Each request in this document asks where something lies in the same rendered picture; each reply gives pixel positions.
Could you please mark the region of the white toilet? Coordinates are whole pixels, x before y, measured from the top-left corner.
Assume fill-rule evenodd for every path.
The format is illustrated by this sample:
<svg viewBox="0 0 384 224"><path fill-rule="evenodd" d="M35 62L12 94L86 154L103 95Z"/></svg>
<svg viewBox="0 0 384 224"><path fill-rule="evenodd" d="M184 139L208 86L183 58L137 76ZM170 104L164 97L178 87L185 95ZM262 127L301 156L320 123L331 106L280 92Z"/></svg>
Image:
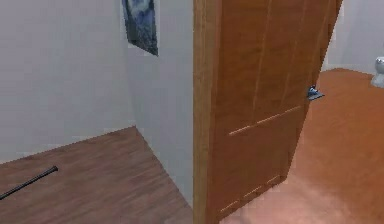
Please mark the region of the white toilet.
<svg viewBox="0 0 384 224"><path fill-rule="evenodd" d="M376 73L371 79L371 84L378 88L384 88L384 56L375 60Z"/></svg>

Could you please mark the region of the blue framed wall picture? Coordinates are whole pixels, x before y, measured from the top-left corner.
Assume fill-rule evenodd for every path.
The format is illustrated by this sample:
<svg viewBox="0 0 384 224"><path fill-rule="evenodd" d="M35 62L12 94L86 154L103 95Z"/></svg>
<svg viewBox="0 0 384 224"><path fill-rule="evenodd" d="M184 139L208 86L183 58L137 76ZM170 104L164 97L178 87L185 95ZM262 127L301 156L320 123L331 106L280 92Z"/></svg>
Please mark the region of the blue framed wall picture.
<svg viewBox="0 0 384 224"><path fill-rule="evenodd" d="M122 0L122 7L128 42L158 56L154 0Z"/></svg>

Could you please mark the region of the brown wooden room door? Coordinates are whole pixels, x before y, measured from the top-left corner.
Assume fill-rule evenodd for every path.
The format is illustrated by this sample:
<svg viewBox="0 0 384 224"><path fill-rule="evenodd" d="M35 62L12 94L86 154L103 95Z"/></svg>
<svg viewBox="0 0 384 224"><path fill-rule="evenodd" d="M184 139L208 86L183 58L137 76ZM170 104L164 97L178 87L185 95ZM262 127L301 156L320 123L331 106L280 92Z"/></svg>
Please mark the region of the brown wooden room door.
<svg viewBox="0 0 384 224"><path fill-rule="evenodd" d="M193 0L193 224L288 176L343 0Z"/></svg>

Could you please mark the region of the thin black rod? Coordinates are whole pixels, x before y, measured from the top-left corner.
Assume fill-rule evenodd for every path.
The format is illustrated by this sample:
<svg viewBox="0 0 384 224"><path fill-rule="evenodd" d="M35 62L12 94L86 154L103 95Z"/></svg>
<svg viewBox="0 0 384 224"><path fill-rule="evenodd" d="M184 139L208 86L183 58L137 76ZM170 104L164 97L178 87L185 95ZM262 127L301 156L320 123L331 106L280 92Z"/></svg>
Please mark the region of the thin black rod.
<svg viewBox="0 0 384 224"><path fill-rule="evenodd" d="M35 177L29 179L28 181L15 186L14 188L6 191L5 193L0 194L0 201L5 199L5 198L7 198L7 197L9 197L10 195L14 194L15 192L17 192L17 191L19 191L19 190L21 190L21 189L23 189L23 188L25 188L25 187L35 183L35 182L37 182L38 180L40 180L40 179L42 179L42 178L44 178L44 177L46 177L46 176L48 176L48 175L50 175L50 174L52 174L54 172L58 172L58 171L59 171L59 168L57 166L52 166L51 168L45 170L44 172L38 174Z"/></svg>

